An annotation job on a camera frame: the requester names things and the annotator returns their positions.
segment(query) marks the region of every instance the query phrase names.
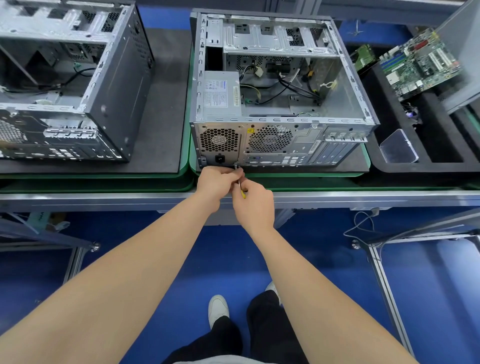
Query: forearm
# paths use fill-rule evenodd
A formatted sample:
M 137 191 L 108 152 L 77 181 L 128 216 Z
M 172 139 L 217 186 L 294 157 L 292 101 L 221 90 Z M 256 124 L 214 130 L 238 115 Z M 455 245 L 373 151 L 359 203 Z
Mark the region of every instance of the forearm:
M 252 238 L 310 363 L 416 363 L 393 336 L 276 230 L 260 230 Z
M 0 338 L 2 362 L 118 363 L 209 215 L 194 195 L 96 260 Z

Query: person's right hand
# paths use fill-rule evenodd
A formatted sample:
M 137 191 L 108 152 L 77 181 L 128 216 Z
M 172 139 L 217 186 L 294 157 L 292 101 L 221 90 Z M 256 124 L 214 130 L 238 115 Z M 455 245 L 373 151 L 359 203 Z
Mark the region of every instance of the person's right hand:
M 242 197 L 238 183 L 233 185 L 233 209 L 239 223 L 250 235 L 258 230 L 272 229 L 275 221 L 273 192 L 247 179 L 241 182 L 241 189 L 248 191 L 246 198 Z

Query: screwdriver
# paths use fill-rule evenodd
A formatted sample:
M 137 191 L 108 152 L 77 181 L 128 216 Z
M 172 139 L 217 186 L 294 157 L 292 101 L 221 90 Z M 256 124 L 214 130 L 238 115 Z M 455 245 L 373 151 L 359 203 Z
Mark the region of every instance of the screwdriver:
M 240 187 L 241 196 L 242 196 L 243 198 L 247 198 L 247 196 L 245 196 L 245 192 L 243 192 L 242 189 L 241 189 L 240 180 L 239 180 L 239 187 Z

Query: person's right arm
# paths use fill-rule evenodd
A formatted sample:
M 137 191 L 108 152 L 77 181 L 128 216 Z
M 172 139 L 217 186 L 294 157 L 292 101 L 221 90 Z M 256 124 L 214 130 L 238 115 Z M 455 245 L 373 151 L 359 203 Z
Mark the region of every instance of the person's right arm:
M 239 223 L 258 246 L 309 363 L 417 363 L 352 299 L 273 228 L 273 193 L 244 180 L 232 191 Z

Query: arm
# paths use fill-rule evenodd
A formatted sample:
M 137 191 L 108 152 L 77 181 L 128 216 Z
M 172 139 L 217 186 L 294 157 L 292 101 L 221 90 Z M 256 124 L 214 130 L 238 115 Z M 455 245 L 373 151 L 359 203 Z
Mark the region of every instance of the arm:
M 197 192 L 96 260 L 0 337 L 2 363 L 118 363 L 242 169 L 206 167 Z
M 310 363 L 412 364 L 416 360 L 368 313 L 273 228 L 273 193 L 244 180 L 234 186 L 237 219 L 258 246 Z

